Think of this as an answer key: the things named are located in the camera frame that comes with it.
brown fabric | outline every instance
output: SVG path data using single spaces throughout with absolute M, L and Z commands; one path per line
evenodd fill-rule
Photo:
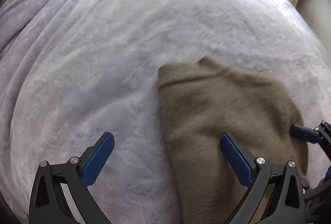
M 301 114 L 281 83 L 209 58 L 166 64 L 159 79 L 163 134 L 184 224 L 222 224 L 246 192 L 218 150 L 222 133 L 232 133 L 269 163 L 293 160 L 306 174 L 307 145 L 288 134 L 292 124 L 302 125 Z

folded clothing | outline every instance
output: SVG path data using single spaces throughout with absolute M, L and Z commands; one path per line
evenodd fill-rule
M 225 132 L 269 163 L 295 161 L 305 176 L 307 144 L 289 136 L 290 126 L 302 125 L 302 117 L 280 82 L 221 67 L 208 57 L 166 64 L 158 75 L 163 135 L 184 224 L 223 223 L 246 192 L 218 149 Z

